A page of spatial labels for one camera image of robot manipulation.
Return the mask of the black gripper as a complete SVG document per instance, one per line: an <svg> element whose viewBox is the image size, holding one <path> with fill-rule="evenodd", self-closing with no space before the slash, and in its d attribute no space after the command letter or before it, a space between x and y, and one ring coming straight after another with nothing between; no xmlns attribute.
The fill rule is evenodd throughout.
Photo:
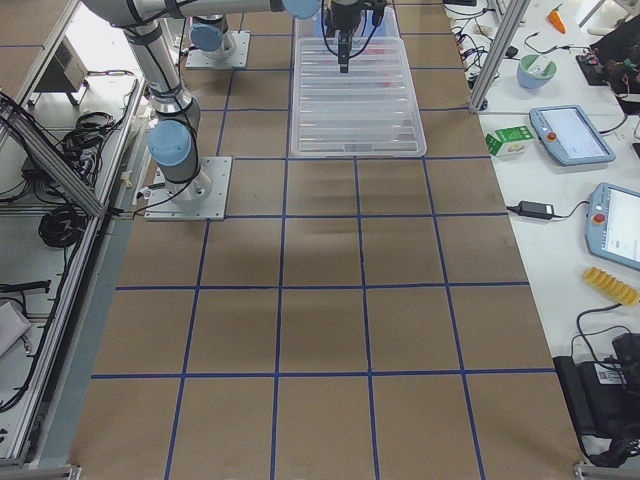
<svg viewBox="0 0 640 480"><path fill-rule="evenodd" d="M352 48L352 32L361 21L361 2L359 0L331 1L325 10L324 25L328 29L339 30L338 65L342 74L349 71Z"/></svg>

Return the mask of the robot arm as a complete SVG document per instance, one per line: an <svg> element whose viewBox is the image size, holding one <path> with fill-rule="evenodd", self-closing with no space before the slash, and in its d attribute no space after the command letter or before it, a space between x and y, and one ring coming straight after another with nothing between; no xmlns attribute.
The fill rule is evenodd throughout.
<svg viewBox="0 0 640 480"><path fill-rule="evenodd" d="M176 131L186 139L191 159L200 156L203 147L215 144L236 145L244 153L283 153L292 23L275 20L276 14L285 12L291 19L319 14L325 33L338 40L339 68L347 71L362 14L374 6L369 1L88 1L85 5L122 30L130 45L158 118L150 134L152 142L167 141L169 133ZM209 60L225 62L244 46L246 32L228 23L241 16L248 17L251 25L265 21L276 29L274 42L258 44L267 56L264 70L242 73L222 67L188 73L185 64L171 55L160 24L163 18L182 21L181 37L194 50ZM222 87L233 110L221 120L222 127L232 131L229 140L198 135L206 121L201 112L223 108L209 100L216 86Z"/></svg>
<svg viewBox="0 0 640 480"><path fill-rule="evenodd" d="M194 16L189 38L197 50L211 58L230 56L235 48L225 15Z"/></svg>

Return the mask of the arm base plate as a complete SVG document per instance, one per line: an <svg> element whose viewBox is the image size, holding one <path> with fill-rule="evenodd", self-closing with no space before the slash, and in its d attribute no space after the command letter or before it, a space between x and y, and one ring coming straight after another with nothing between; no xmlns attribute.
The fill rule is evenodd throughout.
<svg viewBox="0 0 640 480"><path fill-rule="evenodd" d="M149 221L221 221L225 217L231 157L202 157L200 171L189 186L167 183L160 167L155 181L164 183L148 196L151 206L143 211Z"/></svg>
<svg viewBox="0 0 640 480"><path fill-rule="evenodd" d="M193 49L188 53L186 68L192 70L243 69L248 60L250 44L248 31L225 33L217 29L192 28Z"/></svg>

